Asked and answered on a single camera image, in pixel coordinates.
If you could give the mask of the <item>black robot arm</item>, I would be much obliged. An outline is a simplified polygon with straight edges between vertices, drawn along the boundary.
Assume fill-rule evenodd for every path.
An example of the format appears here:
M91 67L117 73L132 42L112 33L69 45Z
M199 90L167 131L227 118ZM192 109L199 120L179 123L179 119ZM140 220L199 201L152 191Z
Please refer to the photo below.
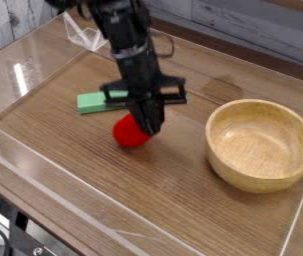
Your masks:
M65 11L83 6L104 39L109 42L120 79L100 86L109 107L124 107L140 130L150 136L160 132L164 106L186 104L186 79L160 70L151 32L151 16L143 0L44 0Z

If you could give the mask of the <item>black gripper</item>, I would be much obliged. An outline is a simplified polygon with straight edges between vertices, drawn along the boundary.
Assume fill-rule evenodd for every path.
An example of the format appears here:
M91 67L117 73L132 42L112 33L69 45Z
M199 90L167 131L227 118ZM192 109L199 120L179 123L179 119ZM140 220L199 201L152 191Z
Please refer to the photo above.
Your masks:
M140 52L112 50L111 53L120 79L100 86L105 103L112 107L128 107L140 130L154 136L164 122L164 104L187 103L186 79L160 71L158 55L151 49Z

